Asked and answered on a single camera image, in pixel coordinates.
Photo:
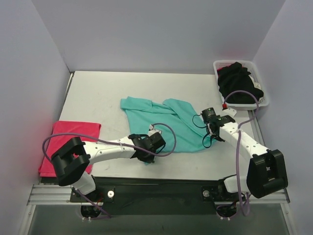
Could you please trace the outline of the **teal t shirt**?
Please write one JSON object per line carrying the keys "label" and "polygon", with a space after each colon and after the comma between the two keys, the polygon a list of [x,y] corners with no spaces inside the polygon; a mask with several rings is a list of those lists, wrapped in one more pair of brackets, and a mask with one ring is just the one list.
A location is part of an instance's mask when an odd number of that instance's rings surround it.
{"label": "teal t shirt", "polygon": [[205,150],[214,140],[207,134],[202,119],[186,101],[166,99],[155,103],[148,99],[127,97],[120,101],[120,108],[127,116],[131,134],[147,134],[149,127],[161,131],[165,147],[157,151],[165,154],[194,153]]}

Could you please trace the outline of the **black t shirt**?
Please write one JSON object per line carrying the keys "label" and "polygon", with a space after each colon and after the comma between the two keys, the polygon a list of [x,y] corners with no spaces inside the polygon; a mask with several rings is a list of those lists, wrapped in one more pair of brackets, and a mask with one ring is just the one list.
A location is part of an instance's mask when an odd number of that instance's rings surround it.
{"label": "black t shirt", "polygon": [[[246,91],[251,93],[258,101],[264,97],[262,90],[256,89],[249,77],[251,73],[239,62],[223,67],[218,73],[219,92],[226,98],[234,91]],[[229,104],[255,104],[255,100],[246,93],[232,94],[227,100]]]}

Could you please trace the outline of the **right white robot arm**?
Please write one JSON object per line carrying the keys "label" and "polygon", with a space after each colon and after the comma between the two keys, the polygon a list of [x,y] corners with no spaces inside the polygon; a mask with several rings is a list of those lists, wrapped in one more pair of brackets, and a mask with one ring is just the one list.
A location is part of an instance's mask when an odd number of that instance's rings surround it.
{"label": "right white robot arm", "polygon": [[211,140],[226,142],[236,149],[236,168],[239,168],[240,156],[248,161],[246,176],[241,176],[237,170],[235,177],[217,187],[219,198],[227,200],[235,192],[242,192],[259,199],[287,188],[289,183],[281,151],[261,145],[239,128],[233,117],[217,115],[213,108],[203,110],[201,117]]}

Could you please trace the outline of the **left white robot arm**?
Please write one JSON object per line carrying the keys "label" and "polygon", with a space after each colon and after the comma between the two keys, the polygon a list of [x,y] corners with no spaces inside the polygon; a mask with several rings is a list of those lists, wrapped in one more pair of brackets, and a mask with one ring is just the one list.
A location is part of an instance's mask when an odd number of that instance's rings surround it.
{"label": "left white robot arm", "polygon": [[52,156],[52,165],[59,186],[73,186],[83,198],[92,202],[98,198],[99,190],[94,178],[86,172],[89,165],[113,159],[137,158],[146,163],[154,162],[154,155],[166,145],[159,131],[147,135],[131,134],[114,140],[111,144],[82,141],[73,137]]}

